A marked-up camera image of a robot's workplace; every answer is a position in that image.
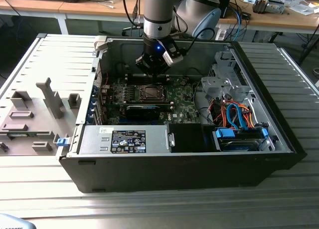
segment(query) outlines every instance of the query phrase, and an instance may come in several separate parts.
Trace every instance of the silver metal panel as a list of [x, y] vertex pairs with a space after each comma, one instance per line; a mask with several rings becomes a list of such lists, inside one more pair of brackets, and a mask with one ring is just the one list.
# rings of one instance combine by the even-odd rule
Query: silver metal panel
[[272, 95], [275, 102], [317, 102], [318, 97], [315, 95], [289, 95], [274, 94]]
[[282, 88], [304, 88], [305, 83], [300, 81], [263, 81], [267, 87], [282, 87]]
[[[101, 126], [86, 126], [84, 129], [83, 140], [79, 154], [110, 154], [112, 148], [113, 131], [125, 130], [145, 130], [146, 132], [146, 154], [149, 153], [170, 153], [167, 141], [167, 126], [162, 125], [101, 125]], [[101, 150], [101, 147], [108, 147], [107, 150]]]
[[309, 228], [319, 224], [319, 154], [311, 155], [254, 188], [108, 194], [79, 192], [53, 156], [31, 157], [28, 165], [23, 157], [2, 157], [0, 213], [38, 229]]
[[[241, 43], [241, 46], [301, 145], [319, 151], [317, 89], [283, 49], [276, 48], [274, 44]], [[255, 49], [273, 54], [275, 59], [272, 62], [280, 58], [280, 64], [258, 63], [258, 59], [264, 55], [267, 57], [267, 54], [258, 56], [252, 53]]]
[[[78, 50], [79, 48], [84, 48], [85, 52]], [[0, 99], [0, 125], [4, 123], [26, 124], [28, 131], [52, 131], [60, 137], [66, 134], [72, 135], [79, 110], [70, 109], [67, 99], [70, 93], [78, 93], [83, 98], [88, 85], [93, 85], [92, 78], [95, 76], [95, 73], [91, 73], [93, 51], [94, 37], [48, 35], [45, 38], [37, 38], [9, 77], [8, 84], [1, 89], [3, 96]], [[63, 117], [59, 120], [55, 120], [52, 116], [52, 112], [43, 101], [42, 91], [35, 85], [48, 77], [51, 79], [51, 89], [57, 91], [62, 99], [63, 105], [60, 108]], [[33, 112], [33, 118], [12, 119], [8, 116], [10, 111], [16, 110], [10, 100], [16, 90], [28, 93], [31, 100], [25, 101], [25, 104], [28, 107], [27, 110]], [[52, 151], [34, 151], [32, 145], [36, 141], [48, 142]], [[3, 140], [3, 142], [9, 147], [9, 150], [6, 153], [1, 151], [0, 156], [55, 155], [57, 150], [52, 139], [19, 137], [13, 140]]]

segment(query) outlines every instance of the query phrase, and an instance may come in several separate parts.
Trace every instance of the blue drive bracket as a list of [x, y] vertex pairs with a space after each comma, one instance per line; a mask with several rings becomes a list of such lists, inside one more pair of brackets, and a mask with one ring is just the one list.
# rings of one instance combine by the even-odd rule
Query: blue drive bracket
[[216, 131], [216, 137], [217, 138], [234, 138], [235, 133], [234, 133], [234, 130], [230, 128], [219, 128]]

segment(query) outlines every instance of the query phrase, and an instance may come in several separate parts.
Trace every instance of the power supply label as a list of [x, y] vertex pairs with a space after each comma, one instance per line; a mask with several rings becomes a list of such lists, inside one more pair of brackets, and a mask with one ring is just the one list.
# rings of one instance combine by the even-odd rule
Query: power supply label
[[111, 153], [146, 153], [145, 130], [113, 131]]

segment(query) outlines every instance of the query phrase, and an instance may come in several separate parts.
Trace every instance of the desk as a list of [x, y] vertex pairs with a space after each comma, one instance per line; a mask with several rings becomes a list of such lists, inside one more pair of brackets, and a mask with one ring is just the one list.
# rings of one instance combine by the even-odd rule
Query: desk
[[[126, 18], [122, 0], [114, 0], [114, 9], [101, 5], [97, 2], [80, 0], [78, 3], [68, 3], [49, 0], [8, 0], [10, 4], [23, 16], [52, 17], [59, 22], [62, 34], [68, 34], [66, 19], [86, 19], [99, 21], [124, 21]], [[128, 11], [132, 12], [136, 0], [126, 0]], [[313, 33], [319, 23], [317, 14], [304, 16], [294, 12], [291, 9], [285, 9], [283, 14], [256, 14], [252, 11], [252, 5], [237, 0], [244, 11], [251, 13], [251, 20], [247, 29], [264, 30], [274, 32], [293, 32], [293, 33]], [[143, 12], [143, 0], [141, 0], [141, 11]], [[0, 14], [16, 15], [10, 6], [0, 0]], [[220, 19], [217, 27], [220, 34], [236, 23], [234, 14], [230, 12], [229, 16]]]

